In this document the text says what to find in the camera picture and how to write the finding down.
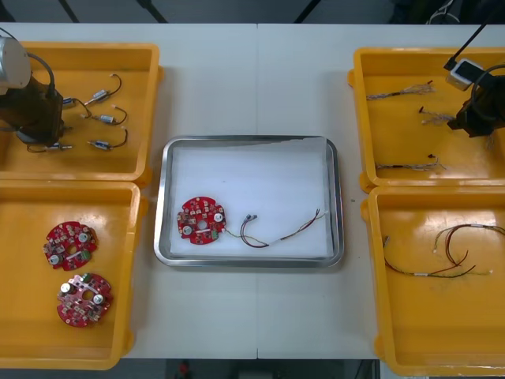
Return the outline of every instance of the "circular hole in board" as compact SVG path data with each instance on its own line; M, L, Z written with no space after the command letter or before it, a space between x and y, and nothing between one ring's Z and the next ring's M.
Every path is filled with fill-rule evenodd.
M196 225L198 227L198 229L200 229L201 231L203 229L207 229L207 221L205 220L200 220L198 221L198 224Z
M82 294L82 298L84 300L91 300L93 298L93 292L91 292L90 290L84 291Z
M69 248L66 250L66 253L68 255L75 254L77 252L77 248L75 245L70 245Z

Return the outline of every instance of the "white table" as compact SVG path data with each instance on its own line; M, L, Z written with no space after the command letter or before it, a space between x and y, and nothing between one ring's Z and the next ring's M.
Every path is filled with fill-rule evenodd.
M176 135L306 134L339 151L346 252L323 270L175 269L152 251L154 207L135 263L130 358L374 358L372 269L358 185L353 52L459 47L475 27L389 25L4 24L18 39L152 42L161 51L152 143ZM472 46L500 46L487 27ZM146 195L155 199L157 177Z

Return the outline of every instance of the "red circuit board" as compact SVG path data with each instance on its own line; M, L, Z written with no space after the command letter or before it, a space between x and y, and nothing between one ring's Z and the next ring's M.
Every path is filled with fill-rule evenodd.
M110 284L100 275L75 275L58 293L59 317L76 328L96 323L110 308L110 290Z
M224 231L226 217L221 205L210 197L194 197L182 205L177 214L179 233L195 245L206 245Z
M95 231L77 221L60 223L49 232L46 240L43 252L47 261L54 269L63 267L65 271L86 265L98 248Z

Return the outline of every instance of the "metal tray rim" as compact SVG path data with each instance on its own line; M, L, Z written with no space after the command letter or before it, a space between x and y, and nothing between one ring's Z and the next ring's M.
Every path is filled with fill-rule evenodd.
M235 257L235 256L191 256L175 257L165 256L160 247L161 231L163 225L164 205L166 196L167 160L170 149L179 141L288 141L303 138L319 138L322 136L283 136L283 135L222 135L222 136L179 136L168 141L163 149L161 173L159 178L158 203L155 214L154 251L159 261L168 266L219 266L219 267L249 267L249 268L324 268L336 265L344 254L344 235L342 219L342 197L340 189L339 163L335 145L326 137L327 146L333 155L333 174L335 191L331 194L334 201L331 234L334 239L334 255L329 258L292 258L292 257Z

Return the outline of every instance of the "connector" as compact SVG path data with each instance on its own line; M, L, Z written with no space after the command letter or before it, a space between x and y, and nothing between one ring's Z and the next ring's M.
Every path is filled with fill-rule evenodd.
M95 146L101 150L111 150L112 147L107 141L88 141L91 146Z

